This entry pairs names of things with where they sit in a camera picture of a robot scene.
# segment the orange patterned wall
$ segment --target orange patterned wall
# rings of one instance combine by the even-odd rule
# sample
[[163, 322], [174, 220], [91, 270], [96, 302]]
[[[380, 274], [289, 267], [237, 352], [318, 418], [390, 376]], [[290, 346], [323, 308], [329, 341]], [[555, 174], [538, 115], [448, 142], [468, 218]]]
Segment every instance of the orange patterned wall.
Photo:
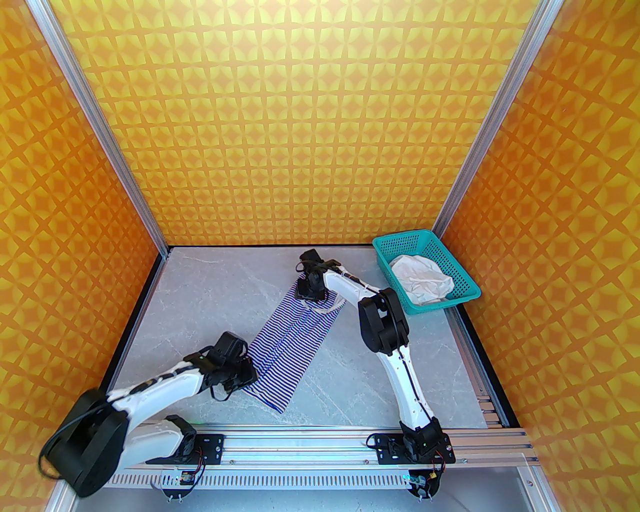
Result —
[[568, 511], [640, 510], [640, 3], [566, 0], [445, 242]]
[[0, 2], [0, 509], [106, 369], [157, 251], [20, 0]]
[[170, 244], [433, 223], [536, 0], [53, 0]]

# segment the striped cloth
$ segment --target striped cloth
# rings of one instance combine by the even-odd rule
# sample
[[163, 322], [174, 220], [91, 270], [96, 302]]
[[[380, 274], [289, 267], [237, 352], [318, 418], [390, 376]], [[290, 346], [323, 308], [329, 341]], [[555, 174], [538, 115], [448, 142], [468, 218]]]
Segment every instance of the striped cloth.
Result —
[[335, 292], [315, 304], [297, 300], [295, 290], [294, 283], [249, 345], [258, 380], [244, 388], [281, 414], [344, 305], [336, 304]]

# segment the cable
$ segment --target cable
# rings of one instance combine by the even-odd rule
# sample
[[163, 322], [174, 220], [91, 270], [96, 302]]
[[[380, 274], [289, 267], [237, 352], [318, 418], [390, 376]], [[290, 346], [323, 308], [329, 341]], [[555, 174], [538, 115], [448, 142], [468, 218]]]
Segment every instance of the cable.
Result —
[[216, 402], [226, 402], [227, 400], [229, 400], [229, 397], [233, 394], [233, 391], [230, 391], [227, 394], [227, 396], [221, 400], [220, 398], [216, 398], [216, 394], [213, 391], [213, 386], [209, 388], [209, 392], [211, 393], [211, 398], [213, 398]]
[[202, 453], [202, 449], [201, 448], [198, 448], [198, 455], [199, 455], [199, 457], [198, 457], [198, 465], [197, 465], [195, 471], [193, 472], [193, 484], [191, 484], [191, 487], [189, 487], [188, 489], [186, 489], [184, 491], [182, 489], [164, 489], [162, 487], [162, 485], [157, 486], [157, 485], [154, 484], [153, 481], [149, 482], [149, 485], [153, 489], [157, 489], [159, 491], [162, 491], [164, 496], [169, 498], [169, 500], [168, 500], [169, 502], [171, 502], [176, 496], [178, 496], [178, 501], [180, 503], [182, 503], [182, 500], [184, 500], [184, 498], [187, 497], [187, 494], [189, 494], [191, 491], [193, 491], [195, 486], [200, 483], [200, 480], [202, 479], [202, 477], [204, 475], [205, 469], [207, 468], [207, 464], [206, 464], [206, 462], [204, 460], [204, 455]]
[[444, 473], [444, 470], [447, 468], [447, 462], [444, 460], [442, 453], [440, 453], [438, 450], [436, 450], [436, 453], [440, 456], [440, 459], [442, 460], [442, 464], [440, 465], [440, 471]]
[[71, 425], [74, 425], [75, 423], [78, 423], [79, 421], [82, 421], [83, 419], [85, 419], [87, 416], [90, 416], [91, 414], [95, 414], [103, 409], [106, 409], [108, 406], [110, 406], [111, 404], [117, 402], [118, 400], [122, 400], [124, 398], [124, 396], [116, 398], [115, 400], [111, 401], [111, 402], [105, 402], [104, 404], [98, 405], [97, 407], [94, 407], [93, 409], [89, 409], [88, 411], [80, 414], [80, 416], [73, 418], [72, 420], [68, 421], [67, 423], [65, 423], [64, 425], [62, 425], [58, 430], [56, 430], [54, 432], [54, 434], [47, 440], [46, 443], [44, 443], [44, 446], [42, 447], [42, 449], [40, 450], [40, 454], [38, 455], [38, 472], [44, 476], [45, 478], [49, 479], [49, 480], [62, 480], [62, 477], [60, 475], [54, 476], [51, 475], [50, 473], [47, 473], [44, 468], [42, 467], [42, 459], [44, 458], [44, 454], [45, 452], [48, 452], [52, 446], [55, 443], [55, 439], [62, 434], [62, 432], [64, 432], [66, 429], [68, 429]]
[[371, 439], [374, 435], [376, 434], [375, 433], [369, 434], [369, 437], [367, 437], [367, 440], [364, 442], [364, 445], [371, 450], [375, 450], [378, 448], [378, 443], [374, 444], [373, 446], [369, 445], [369, 439]]
[[418, 392], [415, 388], [415, 385], [413, 384], [413, 379], [411, 378], [411, 373], [409, 372], [409, 367], [407, 366], [406, 361], [404, 360], [404, 356], [402, 355], [402, 352], [400, 352], [400, 333], [398, 332], [398, 325], [397, 325], [397, 319], [396, 319], [396, 315], [394, 314], [394, 310], [391, 307], [391, 302], [389, 300], [389, 298], [384, 295], [382, 292], [378, 292], [380, 294], [380, 296], [382, 297], [383, 301], [385, 302], [385, 304], [387, 304], [387, 310], [389, 311], [389, 314], [391, 315], [391, 322], [394, 325], [394, 330], [396, 331], [396, 339], [398, 340], [398, 355], [400, 356], [400, 361], [402, 361], [403, 365], [404, 365], [404, 369], [406, 371], [406, 376], [409, 378], [409, 384], [411, 384], [411, 389], [413, 390], [413, 395], [415, 396], [416, 400], [418, 400], [418, 403], [420, 404], [420, 407], [422, 408], [422, 410], [424, 411], [424, 413], [427, 415], [427, 418], [429, 419], [429, 421], [431, 421], [431, 415], [427, 412], [426, 407], [422, 404], [422, 401], [420, 400], [420, 397], [418, 396]]

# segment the marble surface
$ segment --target marble surface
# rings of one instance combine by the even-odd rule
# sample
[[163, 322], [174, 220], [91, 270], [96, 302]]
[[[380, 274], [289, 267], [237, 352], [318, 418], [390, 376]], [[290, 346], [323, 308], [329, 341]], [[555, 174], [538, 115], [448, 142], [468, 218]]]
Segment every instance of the marble surface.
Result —
[[[386, 287], [375, 251], [317, 247], [352, 274]], [[174, 248], [127, 353], [116, 387], [139, 383], [229, 330], [251, 342], [297, 277], [304, 247]], [[446, 428], [486, 428], [444, 313], [408, 316], [410, 347], [422, 389]], [[346, 305], [300, 381], [284, 414], [244, 392], [226, 403], [209, 393], [182, 400], [175, 413], [192, 423], [396, 427], [396, 400], [385, 371], [360, 337]]]

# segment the mesh basket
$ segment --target mesh basket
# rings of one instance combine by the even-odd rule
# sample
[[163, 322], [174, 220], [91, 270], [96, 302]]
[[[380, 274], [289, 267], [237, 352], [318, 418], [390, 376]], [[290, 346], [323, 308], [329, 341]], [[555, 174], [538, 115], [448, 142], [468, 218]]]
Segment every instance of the mesh basket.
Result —
[[[373, 246], [378, 254], [378, 265], [380, 265], [391, 288], [400, 297], [404, 312], [409, 315], [448, 308], [480, 297], [481, 291], [478, 285], [469, 277], [469, 274], [451, 255], [440, 239], [428, 229], [379, 236], [374, 238]], [[442, 273], [453, 278], [454, 289], [447, 295], [445, 300], [424, 306], [418, 306], [409, 300], [402, 285], [389, 266], [389, 263], [401, 254], [409, 256], [420, 255], [433, 260], [438, 264]]]

